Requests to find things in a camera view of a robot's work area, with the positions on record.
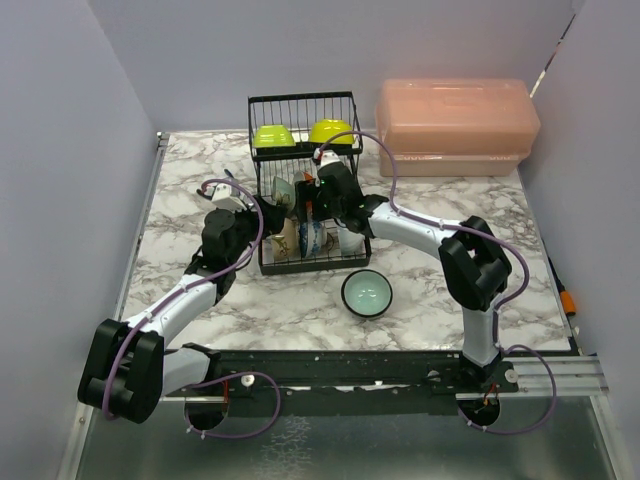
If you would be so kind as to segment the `mint green floral bowl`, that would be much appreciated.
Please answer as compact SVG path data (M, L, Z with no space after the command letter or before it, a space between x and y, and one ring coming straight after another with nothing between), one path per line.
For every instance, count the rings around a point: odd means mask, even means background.
M271 185L271 198L278 206L286 208L291 213L296 205L295 188L287 180L274 176Z

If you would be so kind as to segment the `beige floral bowl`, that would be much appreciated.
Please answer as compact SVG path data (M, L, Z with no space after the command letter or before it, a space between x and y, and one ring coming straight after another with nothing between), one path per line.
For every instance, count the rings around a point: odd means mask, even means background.
M266 239L271 248L274 261L288 260L299 253L299 238L297 225L294 221L286 219L279 233L270 235Z

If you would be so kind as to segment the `blue floral bowl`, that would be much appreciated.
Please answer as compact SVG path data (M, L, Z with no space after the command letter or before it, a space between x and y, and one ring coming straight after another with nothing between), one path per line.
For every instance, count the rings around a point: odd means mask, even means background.
M302 258L317 255L326 241L327 231L322 222L310 220L299 225L299 249Z

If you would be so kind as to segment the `yellow-green bowl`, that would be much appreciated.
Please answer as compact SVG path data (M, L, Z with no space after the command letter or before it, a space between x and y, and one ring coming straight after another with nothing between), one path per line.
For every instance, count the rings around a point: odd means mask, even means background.
M322 119L317 121L309 133L309 141L315 144L329 142L334 145L352 145L354 135L349 134L351 126L342 119Z

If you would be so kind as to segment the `white square bowl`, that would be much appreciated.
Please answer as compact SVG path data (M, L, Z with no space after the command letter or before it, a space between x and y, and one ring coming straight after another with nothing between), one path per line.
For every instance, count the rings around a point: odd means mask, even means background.
M256 149L295 147L296 141L289 129L283 124L260 126L253 137Z

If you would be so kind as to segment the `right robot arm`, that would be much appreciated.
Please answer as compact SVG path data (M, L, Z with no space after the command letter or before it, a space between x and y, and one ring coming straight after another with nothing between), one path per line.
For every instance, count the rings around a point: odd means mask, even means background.
M498 301L512 266L482 218L451 222L403 210L389 196L363 193L341 162L321 167L314 180L301 179L294 188L300 214L331 218L353 233L395 241L439 260L448 292L462 308L461 383L481 391L494 381L502 358Z

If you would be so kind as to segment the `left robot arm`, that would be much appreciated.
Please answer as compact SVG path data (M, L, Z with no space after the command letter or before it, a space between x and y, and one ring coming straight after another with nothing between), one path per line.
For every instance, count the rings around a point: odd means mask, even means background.
M256 198L253 206L217 208L204 219L201 245L173 289L142 312L119 322L106 319L94 333L77 398L140 424L161 396L185 386L206 395L220 385L214 352L198 346L168 349L168 344L230 290L238 266L265 237L280 232L284 206Z

